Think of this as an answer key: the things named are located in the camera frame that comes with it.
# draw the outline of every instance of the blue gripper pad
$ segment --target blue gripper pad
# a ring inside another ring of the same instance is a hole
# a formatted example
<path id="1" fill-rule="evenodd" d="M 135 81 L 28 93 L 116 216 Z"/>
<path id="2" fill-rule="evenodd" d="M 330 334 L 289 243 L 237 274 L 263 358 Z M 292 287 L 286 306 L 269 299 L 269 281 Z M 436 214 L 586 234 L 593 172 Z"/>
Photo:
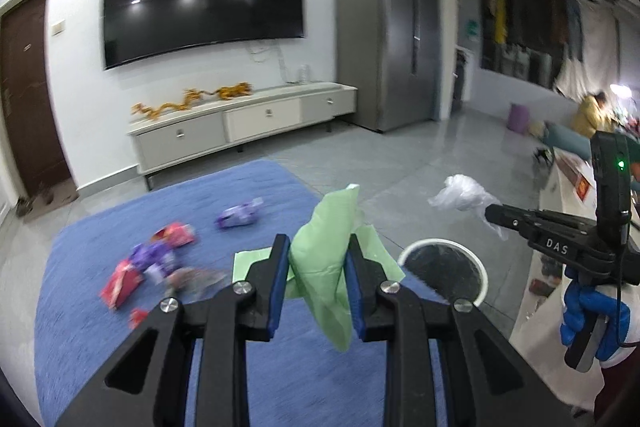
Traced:
<path id="1" fill-rule="evenodd" d="M 269 295 L 269 319 L 267 320 L 267 332 L 269 338 L 273 338 L 273 334 L 280 325 L 280 314 L 282 313 L 282 304 L 284 302 L 284 293 L 287 288 L 287 273 L 289 273 L 289 247 L 291 241 L 289 237 L 283 243 L 282 251 L 277 252 L 280 256 L 278 259 L 278 267 L 273 278 L 271 293 Z"/>
<path id="2" fill-rule="evenodd" d="M 362 293 L 358 284 L 358 276 L 353 265 L 351 252 L 347 250 L 344 258 L 344 281 L 347 285 L 347 296 L 349 298 L 349 308 L 351 310 L 351 322 L 357 335 L 363 339 L 365 334 L 364 317 L 362 315 Z"/>

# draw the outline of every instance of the gray tile floor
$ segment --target gray tile floor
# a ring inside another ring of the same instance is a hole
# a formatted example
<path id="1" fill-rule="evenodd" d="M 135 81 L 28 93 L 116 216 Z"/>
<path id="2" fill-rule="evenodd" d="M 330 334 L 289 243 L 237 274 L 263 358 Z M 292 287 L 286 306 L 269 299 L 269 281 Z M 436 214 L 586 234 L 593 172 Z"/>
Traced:
<path id="1" fill-rule="evenodd" d="M 153 176 L 155 188 L 232 167 L 256 158 L 280 163 L 311 190 L 326 194 L 349 183 L 361 185 L 367 219 L 395 257 L 425 237 L 452 239 L 484 263 L 489 292 L 484 313 L 509 335 L 527 281 L 531 250 L 524 240 L 501 241 L 475 214 L 436 210 L 427 199 L 451 174 L 474 177 L 502 202 L 536 206 L 533 139 L 476 112 L 444 123 L 423 123 L 376 134 L 342 122 L 329 134 L 324 125 L 247 144 L 194 160 Z M 146 192 L 142 179 L 109 188 L 24 225 L 10 216 L 0 227 L 0 366 L 16 394 L 40 419 L 33 377 L 33 324 L 40 283 L 53 238 L 66 225 Z"/>

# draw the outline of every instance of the doormat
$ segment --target doormat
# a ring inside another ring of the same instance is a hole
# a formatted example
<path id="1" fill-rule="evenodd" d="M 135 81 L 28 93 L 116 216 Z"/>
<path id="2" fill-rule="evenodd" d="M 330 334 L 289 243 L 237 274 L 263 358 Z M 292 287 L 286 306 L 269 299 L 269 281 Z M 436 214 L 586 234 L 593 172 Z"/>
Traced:
<path id="1" fill-rule="evenodd" d="M 49 204 L 45 204 L 41 195 L 38 195 L 35 200 L 33 200 L 33 210 L 23 218 L 25 223 L 38 219 L 40 216 L 44 216 L 44 214 L 78 199 L 76 184 L 71 178 L 54 186 L 51 192 L 53 193 L 53 201 Z"/>

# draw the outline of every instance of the black hair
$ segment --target black hair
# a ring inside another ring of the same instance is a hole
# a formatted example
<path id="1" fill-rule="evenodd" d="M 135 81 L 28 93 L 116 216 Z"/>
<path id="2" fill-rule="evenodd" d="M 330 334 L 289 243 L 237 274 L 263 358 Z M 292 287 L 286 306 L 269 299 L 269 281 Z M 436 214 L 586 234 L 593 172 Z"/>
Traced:
<path id="1" fill-rule="evenodd" d="M 594 94 L 593 98 L 596 99 L 596 102 L 607 103 L 607 93 L 605 93 L 604 91 L 601 91 L 598 94 Z"/>

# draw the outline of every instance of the purple bucket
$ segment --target purple bucket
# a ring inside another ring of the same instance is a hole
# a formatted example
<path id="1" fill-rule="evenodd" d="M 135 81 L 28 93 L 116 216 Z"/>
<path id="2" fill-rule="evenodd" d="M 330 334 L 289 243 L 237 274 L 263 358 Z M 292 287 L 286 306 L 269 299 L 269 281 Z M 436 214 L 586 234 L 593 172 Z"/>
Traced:
<path id="1" fill-rule="evenodd" d="M 509 111 L 509 120 L 507 120 L 507 129 L 525 134 L 529 128 L 529 107 L 517 103 L 511 104 Z"/>

